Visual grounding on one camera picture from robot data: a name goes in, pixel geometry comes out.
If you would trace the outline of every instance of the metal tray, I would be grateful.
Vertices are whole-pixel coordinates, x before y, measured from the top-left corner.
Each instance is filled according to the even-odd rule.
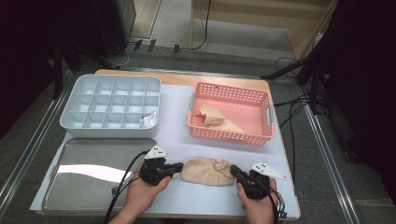
[[[142,151],[156,145],[152,139],[88,139],[69,140],[51,175],[43,200],[47,213],[105,212],[116,187],[130,162]],[[131,168],[142,162],[141,156]],[[114,210],[120,209],[126,190]]]

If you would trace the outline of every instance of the person's arm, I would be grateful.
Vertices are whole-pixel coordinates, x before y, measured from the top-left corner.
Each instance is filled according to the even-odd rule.
[[[164,178],[158,186],[151,186],[139,178],[141,164],[134,171],[134,182],[128,186],[125,204],[120,212],[109,222],[111,224],[131,224],[142,213],[148,210],[154,202],[155,196],[165,189],[171,177]]]
[[[247,220],[250,224],[272,224],[274,223],[274,210],[270,198],[267,196],[261,200],[251,200],[247,197],[244,187],[240,183],[236,184],[238,197],[242,201],[242,208],[247,212]],[[276,181],[270,179],[270,187],[276,190]],[[275,205],[278,198],[274,192],[271,192]]]

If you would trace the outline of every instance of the crumpled beige cloth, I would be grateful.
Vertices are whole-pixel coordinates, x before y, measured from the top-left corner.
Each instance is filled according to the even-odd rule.
[[[234,181],[229,162],[210,158],[186,161],[180,175],[187,181],[210,186],[230,185]]]

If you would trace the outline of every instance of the pink basket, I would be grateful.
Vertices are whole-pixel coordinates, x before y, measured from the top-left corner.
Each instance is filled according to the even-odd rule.
[[[217,108],[243,132],[204,127],[205,117],[199,112],[202,105]],[[275,135],[274,104],[268,91],[198,82],[191,97],[188,123],[194,137],[263,146]]]

